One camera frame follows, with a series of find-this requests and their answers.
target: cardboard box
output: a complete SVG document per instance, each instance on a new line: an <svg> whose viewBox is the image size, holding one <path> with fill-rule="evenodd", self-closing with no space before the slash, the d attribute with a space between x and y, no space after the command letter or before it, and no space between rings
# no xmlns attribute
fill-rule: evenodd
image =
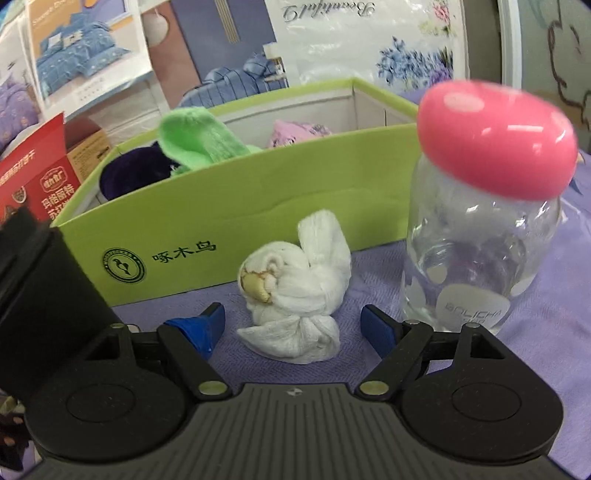
<svg viewBox="0 0 591 480"><path fill-rule="evenodd" d="M281 118L321 123L334 135L188 172L97 206L101 167L158 140L158 129L118 145L54 223L111 306L235 281L248 255L268 242L297 242L298 222L322 208L335 213L351 250L405 238L421 154L416 105L349 79L211 112L248 145L264 147Z"/></svg>
<svg viewBox="0 0 591 480"><path fill-rule="evenodd" d="M23 205L38 220L55 219L109 150L97 132L68 154L63 114L46 122L0 163L0 224Z"/></svg>
<svg viewBox="0 0 591 480"><path fill-rule="evenodd" d="M111 151L111 144L104 130L92 134L68 152L68 160L82 183Z"/></svg>

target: blue flowers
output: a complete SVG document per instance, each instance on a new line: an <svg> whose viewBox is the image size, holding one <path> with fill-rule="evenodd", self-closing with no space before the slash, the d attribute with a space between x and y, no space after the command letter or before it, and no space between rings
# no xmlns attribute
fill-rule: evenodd
<svg viewBox="0 0 591 480"><path fill-rule="evenodd" d="M381 50L380 54L378 77L390 86L398 80L403 82L405 90L417 90L453 77L453 56L446 48L424 54L407 50L404 40L392 37L392 48Z"/></svg>

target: blue gripper pad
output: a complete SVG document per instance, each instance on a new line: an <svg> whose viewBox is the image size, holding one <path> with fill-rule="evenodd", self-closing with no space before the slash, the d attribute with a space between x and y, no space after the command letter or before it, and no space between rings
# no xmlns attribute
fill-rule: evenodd
<svg viewBox="0 0 591 480"><path fill-rule="evenodd" d="M221 303L212 303L198 317L170 319L164 323L181 330L195 350L209 360L226 328L226 310Z"/></svg>
<svg viewBox="0 0 591 480"><path fill-rule="evenodd" d="M374 305L361 310L361 333L380 358L385 358L402 338L402 325Z"/></svg>

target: purple fabric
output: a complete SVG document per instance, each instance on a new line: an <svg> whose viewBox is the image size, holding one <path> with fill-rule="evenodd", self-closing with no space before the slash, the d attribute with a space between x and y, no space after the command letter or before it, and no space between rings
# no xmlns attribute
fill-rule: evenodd
<svg viewBox="0 0 591 480"><path fill-rule="evenodd" d="M11 83L10 86L0 89L0 152L20 132L37 123L39 116L25 84Z"/></svg>
<svg viewBox="0 0 591 480"><path fill-rule="evenodd" d="M564 423L551 457L577 478L591 473L591 163L579 165L582 194L565 192L564 218L537 279L523 295L499 338L559 394ZM226 307L226 332L210 363L232 385L243 382L346 382L355 386L379 362L362 337L359 314L373 303L400 318L398 290L404 243L357 252L353 276L335 318L342 347L338 356L312 365L290 365L262 358L238 339L250 325L235 283L116 307L124 322L153 330L174 317L199 314L211 302Z"/></svg>
<svg viewBox="0 0 591 480"><path fill-rule="evenodd" d="M178 163L162 153L158 142L134 148L103 168L100 191L107 200L113 200L169 178L172 167L178 167Z"/></svg>

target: circular logo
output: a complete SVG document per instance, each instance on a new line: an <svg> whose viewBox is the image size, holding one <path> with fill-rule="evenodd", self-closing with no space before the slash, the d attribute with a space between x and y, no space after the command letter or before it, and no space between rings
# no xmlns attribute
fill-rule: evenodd
<svg viewBox="0 0 591 480"><path fill-rule="evenodd" d="M146 275L146 268L139 257L125 248L111 248L103 255L103 267L115 280L137 283Z"/></svg>

